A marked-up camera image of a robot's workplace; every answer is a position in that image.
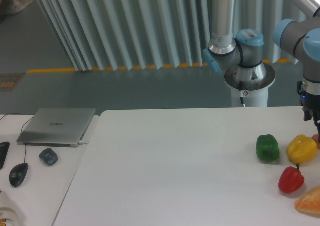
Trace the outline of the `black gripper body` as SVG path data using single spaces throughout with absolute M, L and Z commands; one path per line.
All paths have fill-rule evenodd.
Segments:
M 313 119 L 320 120 L 320 96 L 308 93 L 304 88 L 302 81 L 297 82 L 297 94 L 299 95 L 300 105 L 303 110 L 303 119 L 305 121 Z

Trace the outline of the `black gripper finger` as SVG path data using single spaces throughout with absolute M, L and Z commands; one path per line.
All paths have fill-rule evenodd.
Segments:
M 317 113 L 314 113 L 313 120 L 317 128 L 317 134 L 319 134 L 319 142 L 316 142 L 316 144 L 317 144 L 317 147 L 320 148 L 320 118 Z

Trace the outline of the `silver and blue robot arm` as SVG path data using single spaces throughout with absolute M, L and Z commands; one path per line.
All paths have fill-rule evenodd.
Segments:
M 291 0 L 306 16 L 282 20 L 274 29 L 274 43 L 302 63 L 303 79 L 297 93 L 305 120 L 320 124 L 320 0 Z M 236 0 L 212 0 L 211 40 L 204 58 L 214 72 L 225 70 L 225 81 L 237 91 L 234 105 L 246 107 L 244 91 L 267 89 L 275 71 L 263 64 L 264 37 L 255 29 L 233 32 Z

